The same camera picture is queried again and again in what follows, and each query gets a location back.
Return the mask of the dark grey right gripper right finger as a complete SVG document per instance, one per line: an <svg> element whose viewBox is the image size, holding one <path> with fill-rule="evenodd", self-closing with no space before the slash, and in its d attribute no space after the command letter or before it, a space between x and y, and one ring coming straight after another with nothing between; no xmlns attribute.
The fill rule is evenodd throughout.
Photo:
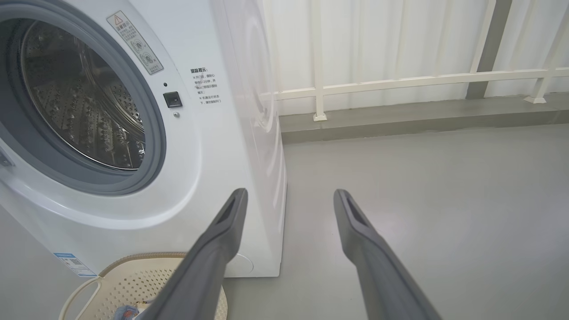
<svg viewBox="0 0 569 320"><path fill-rule="evenodd" d="M439 320L441 316L347 190L333 205L343 251L356 266L370 320Z"/></svg>

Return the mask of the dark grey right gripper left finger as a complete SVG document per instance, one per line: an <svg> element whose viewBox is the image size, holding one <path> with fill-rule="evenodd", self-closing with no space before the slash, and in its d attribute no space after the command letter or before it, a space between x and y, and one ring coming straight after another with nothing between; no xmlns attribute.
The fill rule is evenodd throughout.
<svg viewBox="0 0 569 320"><path fill-rule="evenodd" d="M150 307L144 320L213 320L227 264L236 256L248 192L238 188L197 239Z"/></svg>

